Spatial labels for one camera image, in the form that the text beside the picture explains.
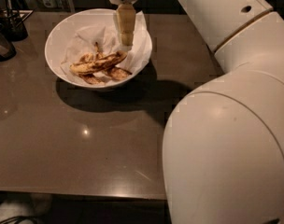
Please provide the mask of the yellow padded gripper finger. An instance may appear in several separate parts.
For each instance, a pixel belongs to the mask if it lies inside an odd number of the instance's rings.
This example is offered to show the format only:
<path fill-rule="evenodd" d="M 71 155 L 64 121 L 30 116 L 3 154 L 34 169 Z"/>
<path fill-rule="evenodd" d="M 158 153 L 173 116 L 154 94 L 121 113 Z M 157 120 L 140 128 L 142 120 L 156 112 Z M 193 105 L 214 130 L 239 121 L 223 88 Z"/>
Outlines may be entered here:
<path fill-rule="evenodd" d="M 120 4 L 116 10 L 116 19 L 121 47 L 130 50 L 134 41 L 136 12 L 134 6 L 129 4 Z"/>

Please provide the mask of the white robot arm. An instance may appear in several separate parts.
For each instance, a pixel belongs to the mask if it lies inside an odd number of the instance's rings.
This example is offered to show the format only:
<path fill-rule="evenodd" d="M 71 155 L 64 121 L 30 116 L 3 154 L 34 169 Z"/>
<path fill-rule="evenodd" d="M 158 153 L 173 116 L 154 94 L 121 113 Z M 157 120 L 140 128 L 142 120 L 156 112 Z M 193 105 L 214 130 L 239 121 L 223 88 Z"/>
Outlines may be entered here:
<path fill-rule="evenodd" d="M 284 20 L 265 0 L 178 0 L 224 74 L 163 134 L 172 224 L 284 224 Z"/>

